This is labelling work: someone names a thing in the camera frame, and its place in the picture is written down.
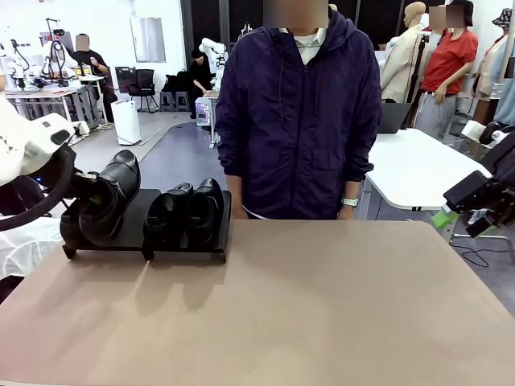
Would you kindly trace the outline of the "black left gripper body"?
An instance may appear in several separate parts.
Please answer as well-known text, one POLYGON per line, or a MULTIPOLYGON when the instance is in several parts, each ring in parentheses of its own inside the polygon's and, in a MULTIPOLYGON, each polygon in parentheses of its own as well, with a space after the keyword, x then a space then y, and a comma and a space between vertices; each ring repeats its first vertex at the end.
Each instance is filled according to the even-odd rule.
POLYGON ((37 170, 27 177, 38 183, 43 189, 53 189, 56 185, 56 172, 52 170, 37 170))

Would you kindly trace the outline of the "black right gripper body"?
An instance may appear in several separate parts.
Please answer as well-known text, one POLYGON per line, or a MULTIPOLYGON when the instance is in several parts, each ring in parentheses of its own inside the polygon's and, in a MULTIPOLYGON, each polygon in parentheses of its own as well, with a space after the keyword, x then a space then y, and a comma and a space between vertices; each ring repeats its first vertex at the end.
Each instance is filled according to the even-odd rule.
POLYGON ((497 172, 485 181, 486 218, 491 225, 514 223, 514 169, 497 172))

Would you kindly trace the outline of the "person right hand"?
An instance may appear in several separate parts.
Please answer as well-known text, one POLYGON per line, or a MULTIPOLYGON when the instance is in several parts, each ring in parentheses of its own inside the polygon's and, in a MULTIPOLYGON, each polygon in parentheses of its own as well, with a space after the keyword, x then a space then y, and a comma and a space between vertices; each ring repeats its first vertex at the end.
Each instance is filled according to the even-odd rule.
POLYGON ((238 176, 227 175, 226 183, 231 193, 231 216, 234 219, 247 220, 248 214, 242 206, 242 178, 238 176))

